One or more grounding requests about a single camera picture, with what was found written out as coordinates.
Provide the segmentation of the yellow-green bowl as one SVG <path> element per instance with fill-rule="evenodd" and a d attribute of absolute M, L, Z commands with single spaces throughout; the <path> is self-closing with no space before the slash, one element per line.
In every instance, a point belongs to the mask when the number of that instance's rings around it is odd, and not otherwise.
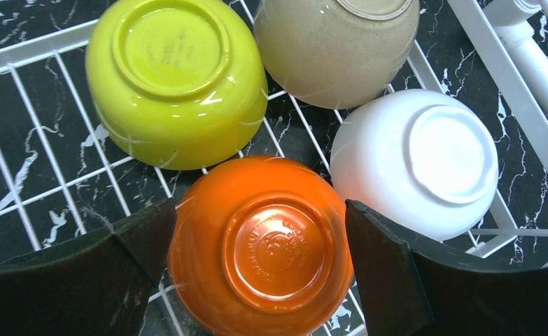
<path fill-rule="evenodd" d="M 134 159 L 195 170 L 260 129 L 267 79 L 246 23 L 222 1 L 117 1 L 85 51 L 97 117 Z"/>

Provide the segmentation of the orange bowl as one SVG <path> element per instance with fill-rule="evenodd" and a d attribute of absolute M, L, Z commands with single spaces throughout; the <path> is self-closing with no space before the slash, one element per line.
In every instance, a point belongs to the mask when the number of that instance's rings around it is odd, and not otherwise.
<path fill-rule="evenodd" d="M 307 335 L 340 306 L 353 265 L 346 207 L 303 164 L 217 165 L 181 200 L 167 256 L 176 294 L 214 335 Z"/>

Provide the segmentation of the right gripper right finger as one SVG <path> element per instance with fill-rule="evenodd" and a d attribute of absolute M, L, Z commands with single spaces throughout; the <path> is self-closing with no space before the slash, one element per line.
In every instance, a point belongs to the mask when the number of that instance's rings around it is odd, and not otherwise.
<path fill-rule="evenodd" d="M 346 201 L 369 335 L 548 335 L 548 266 L 504 269 Z"/>

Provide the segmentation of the beige bowl white inside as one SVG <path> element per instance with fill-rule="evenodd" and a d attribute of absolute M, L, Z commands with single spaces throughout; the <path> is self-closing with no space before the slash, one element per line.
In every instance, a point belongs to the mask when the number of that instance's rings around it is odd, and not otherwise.
<path fill-rule="evenodd" d="M 325 109 L 377 97 L 413 47 L 420 3 L 261 1 L 253 33 L 269 75 L 290 95 Z"/>

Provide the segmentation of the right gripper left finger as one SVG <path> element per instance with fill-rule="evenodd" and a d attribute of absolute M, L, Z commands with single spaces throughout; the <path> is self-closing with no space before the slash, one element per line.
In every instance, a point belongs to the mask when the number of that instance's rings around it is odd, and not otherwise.
<path fill-rule="evenodd" d="M 137 335 L 176 222 L 167 198 L 0 264 L 0 335 Z"/>

